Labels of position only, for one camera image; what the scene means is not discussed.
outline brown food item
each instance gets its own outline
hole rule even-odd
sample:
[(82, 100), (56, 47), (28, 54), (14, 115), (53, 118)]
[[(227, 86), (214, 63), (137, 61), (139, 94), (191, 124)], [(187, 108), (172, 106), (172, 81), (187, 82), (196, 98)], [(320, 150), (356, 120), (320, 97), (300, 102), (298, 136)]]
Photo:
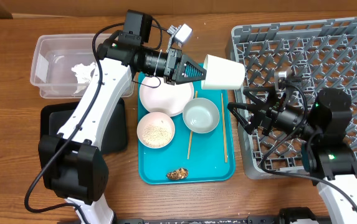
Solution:
[(182, 180), (188, 176), (189, 172), (185, 168), (179, 168), (166, 175), (169, 180)]

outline crumpled paper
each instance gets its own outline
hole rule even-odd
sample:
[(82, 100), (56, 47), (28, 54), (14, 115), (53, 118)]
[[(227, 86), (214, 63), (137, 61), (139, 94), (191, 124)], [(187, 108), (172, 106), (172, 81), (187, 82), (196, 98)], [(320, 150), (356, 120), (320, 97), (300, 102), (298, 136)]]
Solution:
[[(92, 62), (90, 65), (83, 65), (82, 63), (75, 65), (72, 68), (72, 72), (75, 73), (75, 76), (77, 78), (77, 83), (79, 84), (90, 83), (92, 79), (91, 73), (95, 69), (95, 67), (96, 67), (95, 62)], [(78, 86), (74, 94), (79, 93), (80, 91), (85, 89), (86, 86)]]

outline blue tray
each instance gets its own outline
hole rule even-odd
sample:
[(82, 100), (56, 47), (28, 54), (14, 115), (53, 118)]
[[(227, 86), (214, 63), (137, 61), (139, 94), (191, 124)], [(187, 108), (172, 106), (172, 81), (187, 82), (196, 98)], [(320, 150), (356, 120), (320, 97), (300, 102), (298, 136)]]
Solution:
[[(142, 82), (144, 74), (138, 81)], [(148, 184), (182, 184), (194, 182), (223, 181), (232, 177), (235, 172), (234, 143), (226, 90), (202, 90), (200, 82), (194, 82), (198, 98), (211, 100), (219, 109), (220, 122), (215, 130), (207, 134), (193, 133), (191, 155), (187, 159), (189, 135), (191, 131), (184, 124), (183, 114), (172, 117), (176, 132), (173, 140), (161, 149), (150, 149), (138, 141), (138, 165), (141, 178)], [(222, 135), (221, 93), (225, 104), (225, 122), (227, 136), (228, 162), (224, 161), (224, 140)], [(143, 107), (138, 93), (138, 122), (147, 110)], [(186, 179), (173, 181), (166, 178), (168, 172), (186, 168), (189, 175)]]

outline wooden tabletop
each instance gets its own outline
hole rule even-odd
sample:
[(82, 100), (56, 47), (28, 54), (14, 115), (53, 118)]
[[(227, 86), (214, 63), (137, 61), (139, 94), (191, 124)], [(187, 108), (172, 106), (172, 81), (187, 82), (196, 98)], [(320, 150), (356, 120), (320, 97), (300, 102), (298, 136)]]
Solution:
[[(194, 30), (184, 51), (197, 62), (206, 54), (225, 57), (224, 48), (236, 25), (290, 22), (357, 16), (351, 12), (291, 12), (156, 16), (162, 26), (187, 23)], [(32, 214), (23, 205), (24, 195), (40, 171), (40, 111), (46, 105), (68, 100), (45, 100), (30, 84), (36, 42), (45, 34), (95, 33), (124, 17), (0, 20), (0, 223), (55, 223), (77, 219), (72, 208)], [(156, 45), (153, 31), (150, 45)], [(163, 46), (167, 44), (164, 36)], [(236, 171), (225, 182), (148, 185), (138, 175), (137, 88), (126, 98), (129, 143), (125, 152), (105, 156), (109, 181), (105, 191), (109, 206), (119, 218), (219, 218), (277, 214), (284, 207), (309, 207), (317, 215), (327, 210), (316, 187), (300, 179), (251, 180), (244, 174), (232, 118)], [(30, 204), (42, 208), (63, 200), (39, 182)]]

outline chopstick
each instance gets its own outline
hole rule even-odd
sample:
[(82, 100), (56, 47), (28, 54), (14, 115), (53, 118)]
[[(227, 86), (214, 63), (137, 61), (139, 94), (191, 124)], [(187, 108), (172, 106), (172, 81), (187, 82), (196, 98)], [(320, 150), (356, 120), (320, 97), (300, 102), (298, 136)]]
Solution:
[[(195, 92), (195, 98), (197, 97), (198, 97), (198, 91)], [(193, 131), (191, 131), (191, 134), (189, 135), (188, 156), (186, 159), (189, 159), (189, 155), (191, 154), (192, 135), (193, 135)]]
[(224, 114), (224, 99), (222, 97), (221, 93), (221, 113), (222, 113), (222, 135), (224, 136), (224, 157), (225, 157), (225, 162), (228, 162), (228, 156), (227, 156), (227, 135), (226, 135), (226, 117)]

